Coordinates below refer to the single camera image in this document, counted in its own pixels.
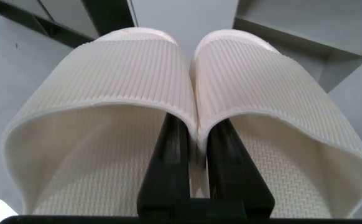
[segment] gray floor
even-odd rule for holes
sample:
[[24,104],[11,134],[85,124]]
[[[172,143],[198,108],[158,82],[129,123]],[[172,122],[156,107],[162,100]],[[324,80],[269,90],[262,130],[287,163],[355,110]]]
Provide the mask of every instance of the gray floor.
[[[0,137],[5,125],[72,49],[0,16]],[[21,201],[0,156],[0,199],[16,212]]]

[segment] ribbed strap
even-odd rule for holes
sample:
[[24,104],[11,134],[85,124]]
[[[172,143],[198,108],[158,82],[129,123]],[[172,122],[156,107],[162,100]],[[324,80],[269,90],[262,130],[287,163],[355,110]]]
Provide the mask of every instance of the ribbed strap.
[[[82,45],[60,62],[3,134],[4,162],[21,191],[24,212],[33,211],[43,189],[72,148],[87,141],[88,136],[112,120],[111,116],[133,116],[133,110],[123,106],[108,110],[111,105],[145,106],[172,113],[186,124],[192,141],[197,138],[192,85],[176,44],[133,39]],[[161,122],[162,117],[155,115],[150,119]],[[137,134],[135,123],[140,120],[135,119],[132,127],[122,126],[119,130],[132,129]],[[151,136],[143,136],[142,142],[156,141],[146,140],[148,137]]]
[[183,55],[166,40],[104,41],[78,47],[36,90],[7,130],[40,114],[105,103],[166,110],[182,119],[191,133],[196,131],[194,96]]
[[[322,143],[321,147],[327,148],[324,159],[353,185],[355,198],[347,200],[345,206],[335,202],[334,216],[348,216],[362,203],[362,183],[354,183],[359,179],[356,173],[362,175],[362,141],[327,94],[297,62],[256,45],[214,40],[201,48],[195,68],[201,156],[206,154],[210,129],[219,121],[240,114],[270,116]],[[341,159],[344,157],[339,152],[347,152],[353,160]],[[354,172],[351,162],[359,164]],[[338,195],[334,201],[340,197],[349,196]]]

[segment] white cabinet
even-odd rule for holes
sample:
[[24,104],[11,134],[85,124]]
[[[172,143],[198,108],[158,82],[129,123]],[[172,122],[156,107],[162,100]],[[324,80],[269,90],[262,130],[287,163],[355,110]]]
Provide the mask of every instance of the white cabinet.
[[362,56],[362,0],[240,0],[237,17]]
[[50,20],[49,15],[37,0],[1,0],[2,2],[12,4],[20,9],[35,14],[43,19]]
[[99,34],[88,15],[82,0],[40,0],[52,19],[87,37],[96,39]]

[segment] white slipper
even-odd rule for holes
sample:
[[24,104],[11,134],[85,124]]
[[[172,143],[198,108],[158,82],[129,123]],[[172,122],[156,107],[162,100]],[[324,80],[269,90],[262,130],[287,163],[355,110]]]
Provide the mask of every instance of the white slipper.
[[112,32],[66,56],[2,138],[24,214],[136,215],[165,114],[197,137],[183,60],[173,38],[146,28]]
[[315,80],[260,38],[219,30],[190,73],[200,162],[230,118],[275,200],[272,217],[349,217],[362,205],[362,141]]

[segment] slide sandal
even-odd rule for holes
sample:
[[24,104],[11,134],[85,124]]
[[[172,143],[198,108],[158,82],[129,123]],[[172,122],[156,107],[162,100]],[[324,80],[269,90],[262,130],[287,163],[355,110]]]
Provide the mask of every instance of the slide sandal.
[[2,137],[23,214],[137,215],[166,113],[196,141],[192,84],[171,36],[128,28],[73,50]]
[[297,62],[252,34],[218,30],[190,73],[199,163],[229,119],[275,198],[271,217],[343,218],[362,205],[362,141]]

